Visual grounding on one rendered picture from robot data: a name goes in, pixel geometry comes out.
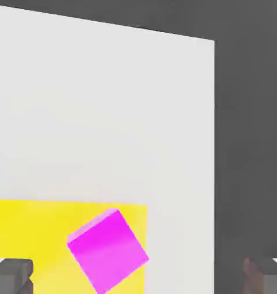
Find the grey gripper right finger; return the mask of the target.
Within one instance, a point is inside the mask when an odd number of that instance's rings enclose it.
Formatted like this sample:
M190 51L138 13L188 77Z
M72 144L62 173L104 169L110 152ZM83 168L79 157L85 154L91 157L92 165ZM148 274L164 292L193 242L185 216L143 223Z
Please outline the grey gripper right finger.
M243 294L277 294L277 262L272 258L246 258Z

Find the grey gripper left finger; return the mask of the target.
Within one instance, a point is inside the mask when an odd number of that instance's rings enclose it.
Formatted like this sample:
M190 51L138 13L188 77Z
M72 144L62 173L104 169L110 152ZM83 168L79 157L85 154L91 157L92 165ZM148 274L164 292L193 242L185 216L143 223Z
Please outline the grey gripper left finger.
M33 261L0 258L0 294L33 294Z

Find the large yellow box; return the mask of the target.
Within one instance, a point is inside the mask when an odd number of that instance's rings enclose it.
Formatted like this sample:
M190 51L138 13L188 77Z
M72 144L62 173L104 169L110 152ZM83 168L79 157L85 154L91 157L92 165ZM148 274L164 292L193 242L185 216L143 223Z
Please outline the large yellow box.
M33 261L34 294L96 294L67 237L110 207L120 210L142 246L147 207L122 203L0 200L0 258Z

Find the small magenta cube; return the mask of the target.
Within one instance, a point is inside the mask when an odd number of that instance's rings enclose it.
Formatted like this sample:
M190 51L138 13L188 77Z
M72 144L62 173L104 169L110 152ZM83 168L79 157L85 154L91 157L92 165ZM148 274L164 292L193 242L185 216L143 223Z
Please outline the small magenta cube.
M67 237L67 246L97 294L149 261L121 212L110 207Z

